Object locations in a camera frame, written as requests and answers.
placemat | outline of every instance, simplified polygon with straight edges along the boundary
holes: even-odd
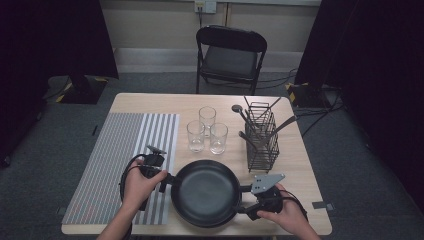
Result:
[[[167,152],[162,168],[172,173],[178,124],[177,114],[109,113],[62,223],[109,223],[121,205],[121,175],[133,156],[151,153],[147,145]],[[158,190],[134,224],[167,223],[171,191]]]

utensil holder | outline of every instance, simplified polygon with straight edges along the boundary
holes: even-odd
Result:
[[[255,144],[266,138],[276,128],[274,113],[268,103],[250,103],[248,119],[251,121],[254,130],[245,124],[246,136]],[[278,134],[275,134],[262,147],[255,148],[246,142],[246,149],[249,172],[251,170],[265,170],[268,173],[274,166],[275,159],[280,154]]]

utensil rack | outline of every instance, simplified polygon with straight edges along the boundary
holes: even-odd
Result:
[[[261,139],[266,138],[275,130],[275,118],[271,110],[274,104],[270,106],[268,103],[264,102],[248,103],[247,117],[253,126],[253,130],[246,123],[245,133],[254,144],[259,143]],[[251,170],[265,170],[268,173],[269,170],[272,169],[275,159],[280,154],[277,140],[278,134],[275,134],[268,143],[262,147],[255,147],[246,142],[249,172]]]

striped cloth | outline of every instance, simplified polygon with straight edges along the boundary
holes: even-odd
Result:
[[[178,124],[177,114],[109,113],[62,223],[109,223],[121,205],[121,175],[133,156],[151,153],[147,145],[167,152],[162,168],[172,173]],[[158,190],[134,224],[167,223],[170,189]]]

wooden table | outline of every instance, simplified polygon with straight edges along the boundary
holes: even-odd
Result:
[[[276,97],[248,96],[249,102],[274,103]],[[246,160],[246,143],[238,136],[244,130],[244,121],[241,116],[231,110],[231,106],[239,104],[247,108],[243,96],[220,95],[186,95],[186,94],[142,94],[121,93],[115,98],[110,109],[111,113],[168,113],[179,114],[177,148],[172,173],[175,175],[188,163],[199,159],[212,159],[228,166],[237,176],[241,185],[251,184],[256,174],[263,171],[249,173]],[[228,126],[226,150],[221,155],[212,154],[208,150],[209,141],[205,141],[205,150],[200,153],[191,152],[187,145],[186,125],[198,119],[198,111],[203,106],[216,109],[216,122]],[[293,115],[290,102],[282,98],[272,107],[275,122],[280,125]],[[311,163],[308,158],[297,123],[292,123],[278,133],[280,154],[269,174],[284,173],[281,181],[286,189],[301,201],[308,212],[309,222],[319,235],[328,235],[332,226],[325,208],[314,209],[312,202],[321,202],[322,196],[315,179]],[[243,193],[243,204],[253,205],[256,198],[249,193]],[[169,218],[166,225],[135,225],[134,235],[197,235],[197,236],[271,236],[287,235],[278,225],[265,219],[250,220],[245,214],[237,214],[230,222],[218,228],[198,228],[184,221],[170,204]],[[62,231],[65,234],[99,234],[105,225],[78,225],[64,224]]]

